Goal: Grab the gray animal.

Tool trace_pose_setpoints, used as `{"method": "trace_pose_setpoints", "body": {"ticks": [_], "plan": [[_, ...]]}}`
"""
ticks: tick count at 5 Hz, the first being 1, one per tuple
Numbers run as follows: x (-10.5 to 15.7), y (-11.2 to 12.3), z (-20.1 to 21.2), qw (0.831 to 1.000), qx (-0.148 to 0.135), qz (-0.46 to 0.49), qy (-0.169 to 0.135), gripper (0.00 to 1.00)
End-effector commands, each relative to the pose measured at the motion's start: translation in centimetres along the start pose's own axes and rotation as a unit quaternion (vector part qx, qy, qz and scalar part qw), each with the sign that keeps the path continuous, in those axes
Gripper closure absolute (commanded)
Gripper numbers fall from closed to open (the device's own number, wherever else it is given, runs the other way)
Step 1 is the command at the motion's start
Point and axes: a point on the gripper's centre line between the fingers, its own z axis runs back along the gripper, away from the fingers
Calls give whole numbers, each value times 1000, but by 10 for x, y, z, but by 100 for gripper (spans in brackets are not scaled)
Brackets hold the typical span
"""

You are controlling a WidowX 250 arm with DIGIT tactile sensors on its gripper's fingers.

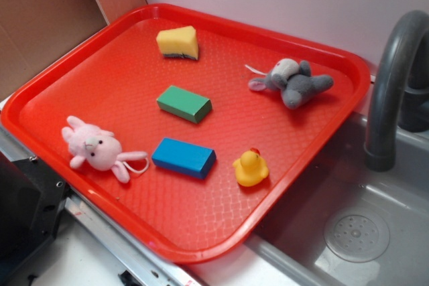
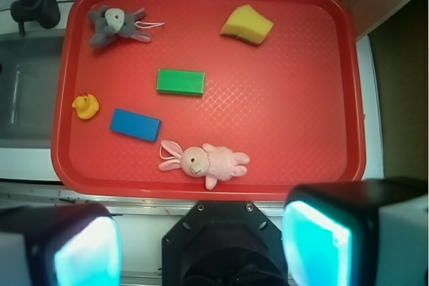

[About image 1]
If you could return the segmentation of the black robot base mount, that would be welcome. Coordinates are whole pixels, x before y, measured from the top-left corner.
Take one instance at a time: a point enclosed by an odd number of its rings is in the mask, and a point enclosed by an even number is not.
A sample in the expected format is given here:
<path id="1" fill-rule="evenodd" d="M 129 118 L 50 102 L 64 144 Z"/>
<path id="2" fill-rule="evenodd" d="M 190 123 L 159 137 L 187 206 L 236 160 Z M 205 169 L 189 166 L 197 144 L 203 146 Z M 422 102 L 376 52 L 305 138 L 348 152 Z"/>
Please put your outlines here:
<path id="1" fill-rule="evenodd" d="M 68 184 L 43 160 L 1 155 L 1 278 L 54 241 Z"/>

